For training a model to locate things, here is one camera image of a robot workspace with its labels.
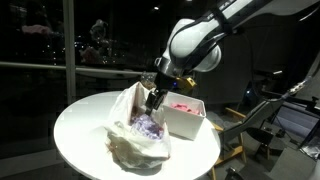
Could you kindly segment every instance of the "white container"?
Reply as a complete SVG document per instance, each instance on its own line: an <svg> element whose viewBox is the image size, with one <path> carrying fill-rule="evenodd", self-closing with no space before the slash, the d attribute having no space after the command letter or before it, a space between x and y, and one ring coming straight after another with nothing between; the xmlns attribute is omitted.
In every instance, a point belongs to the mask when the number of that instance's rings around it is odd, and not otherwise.
<svg viewBox="0 0 320 180"><path fill-rule="evenodd" d="M171 107L172 103L186 104L189 109L199 110L200 115L184 112ZM168 92L163 101L165 120L170 133L194 140L206 117L203 101Z"/></svg>

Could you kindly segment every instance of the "round white table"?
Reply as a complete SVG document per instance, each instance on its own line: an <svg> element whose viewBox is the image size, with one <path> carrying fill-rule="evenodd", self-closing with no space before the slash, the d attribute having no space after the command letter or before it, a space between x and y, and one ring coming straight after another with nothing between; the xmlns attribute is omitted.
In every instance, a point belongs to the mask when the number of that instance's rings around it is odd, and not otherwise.
<svg viewBox="0 0 320 180"><path fill-rule="evenodd" d="M105 145L104 128L109 110L121 92L107 92L81 99L67 107L54 127L55 143L64 160L90 179L196 179L208 172L220 153L220 140L205 119L194 141L171 138L171 157L161 168L123 170Z"/></svg>

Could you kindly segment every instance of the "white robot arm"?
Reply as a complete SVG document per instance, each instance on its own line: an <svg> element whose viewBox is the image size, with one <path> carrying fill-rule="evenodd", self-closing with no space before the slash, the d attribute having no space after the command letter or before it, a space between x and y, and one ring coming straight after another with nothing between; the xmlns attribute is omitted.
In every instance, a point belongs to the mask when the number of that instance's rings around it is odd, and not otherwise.
<svg viewBox="0 0 320 180"><path fill-rule="evenodd" d="M295 14L319 0L222 0L197 20L181 19L174 27L158 70L169 77L181 77L185 70L207 72L220 62L217 42L245 21L265 13Z"/></svg>

